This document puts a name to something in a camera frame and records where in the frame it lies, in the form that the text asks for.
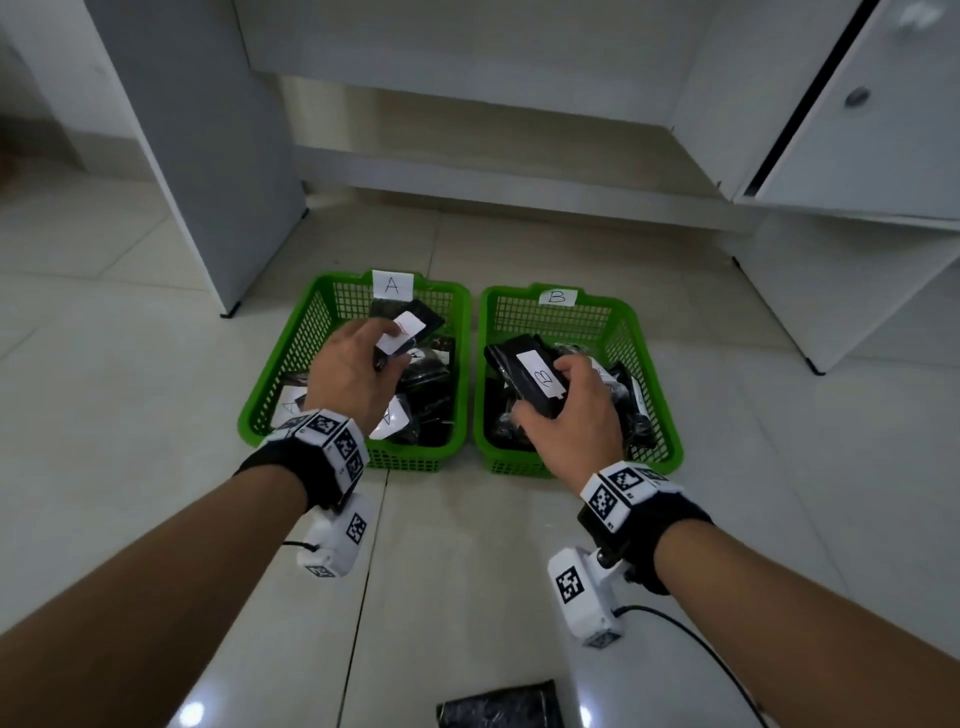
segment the white tile floor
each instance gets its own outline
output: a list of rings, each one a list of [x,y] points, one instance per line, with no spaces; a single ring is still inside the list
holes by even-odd
[[[0,629],[229,475],[291,301],[322,270],[370,267],[629,301],[691,494],[751,546],[960,654],[955,272],[814,377],[692,232],[347,203],[314,210],[226,322],[155,187],[45,163],[0,191]],[[750,723],[669,625],[628,618],[603,652],[572,643],[544,565],[587,539],[555,483],[489,475],[468,445],[440,473],[362,487],[382,501],[375,542],[336,585],[278,554],[189,698],[202,726],[426,726],[439,701],[546,678],[571,726],[578,705],[592,728]]]

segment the cabinet door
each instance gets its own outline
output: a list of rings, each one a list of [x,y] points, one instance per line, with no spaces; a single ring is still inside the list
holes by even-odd
[[[86,0],[140,143],[224,311],[305,208],[283,108],[230,0]]]
[[[756,198],[960,219],[960,0],[881,2]]]

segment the green plastic basket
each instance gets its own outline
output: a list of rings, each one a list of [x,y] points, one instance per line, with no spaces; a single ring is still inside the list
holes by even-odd
[[[576,305],[540,305],[540,293],[552,288],[576,290]],[[655,448],[631,446],[627,456],[664,474],[680,467],[684,461],[684,448],[660,390],[657,372],[643,342],[634,310],[618,299],[588,296],[574,286],[533,283],[525,290],[494,286],[480,297],[473,437],[484,454],[488,470],[504,475],[551,476],[535,452],[496,448],[484,434],[484,390],[491,367],[484,358],[483,349],[488,344],[498,344],[521,333],[538,333],[548,344],[568,342],[586,346],[604,366],[622,361],[640,383],[657,433]]]
[[[438,333],[456,340],[454,374],[457,385],[450,441],[439,448],[426,448],[367,440],[367,450],[370,451],[371,468],[434,473],[467,439],[471,300],[470,293],[459,283],[427,280],[419,273],[414,274],[414,296],[445,318],[446,324]],[[326,337],[340,324],[350,319],[367,318],[371,300],[371,271],[362,276],[328,273],[313,280],[290,314],[286,328],[240,413],[237,421],[240,437],[256,446],[271,432],[270,420],[279,397],[280,378],[288,372],[308,369]]]

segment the hand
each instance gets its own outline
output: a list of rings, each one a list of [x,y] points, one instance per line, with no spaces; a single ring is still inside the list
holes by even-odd
[[[304,408],[351,417],[365,436],[370,435],[410,363],[410,355],[401,354],[382,372],[373,368],[373,347],[385,333],[396,336],[400,329],[390,319],[358,319],[331,333],[310,365]]]
[[[514,421],[526,430],[543,464],[579,496],[591,475],[623,459],[623,435],[610,389],[588,357],[561,356],[554,367],[570,382],[564,411],[549,420],[521,400],[514,406]]]

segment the black cable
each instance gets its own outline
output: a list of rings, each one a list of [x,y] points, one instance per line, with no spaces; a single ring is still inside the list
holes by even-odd
[[[316,551],[320,548],[316,544],[307,544],[303,541],[284,541],[282,546],[302,546],[308,551]]]
[[[703,640],[701,640],[701,639],[696,635],[696,633],[695,633],[693,630],[689,629],[689,628],[688,628],[685,624],[683,624],[682,622],[679,622],[679,621],[677,621],[676,619],[673,619],[672,617],[670,617],[670,615],[665,614],[664,612],[661,612],[660,610],[654,609],[653,607],[641,607],[639,604],[628,604],[628,605],[625,606],[625,607],[617,607],[616,609],[613,610],[613,616],[614,616],[614,617],[619,617],[620,615],[625,614],[625,613],[627,613],[627,612],[648,612],[648,613],[650,613],[650,614],[652,614],[652,615],[657,615],[658,617],[663,617],[663,618],[666,619],[668,622],[671,622],[672,624],[674,624],[674,625],[680,627],[682,630],[684,630],[684,631],[686,632],[686,634],[688,634],[690,637],[692,637],[694,640],[696,640],[696,641],[697,641],[697,644],[700,645],[703,649],[705,649],[705,650],[709,653],[710,657],[713,658],[713,660],[716,662],[717,665],[719,665],[720,667],[723,668],[723,671],[727,673],[727,677],[729,677],[731,680],[733,680],[733,684],[736,685],[736,688],[740,691],[740,694],[743,695],[743,699],[747,701],[747,705],[749,705],[749,706],[750,706],[750,710],[752,710],[752,711],[754,712],[754,716],[756,716],[756,719],[760,721],[760,725],[762,725],[763,728],[770,728],[770,727],[767,725],[767,721],[763,719],[763,714],[762,714],[762,713],[760,712],[760,710],[756,707],[756,703],[755,703],[755,702],[753,701],[753,699],[747,694],[747,691],[744,689],[744,687],[743,687],[742,685],[740,685],[740,681],[736,679],[736,675],[734,675],[734,674],[731,672],[730,668],[727,667],[727,665],[724,663],[724,661],[720,659],[720,656],[719,656],[716,652],[713,651],[713,648],[710,647],[709,644],[707,644],[707,643],[705,643]]]

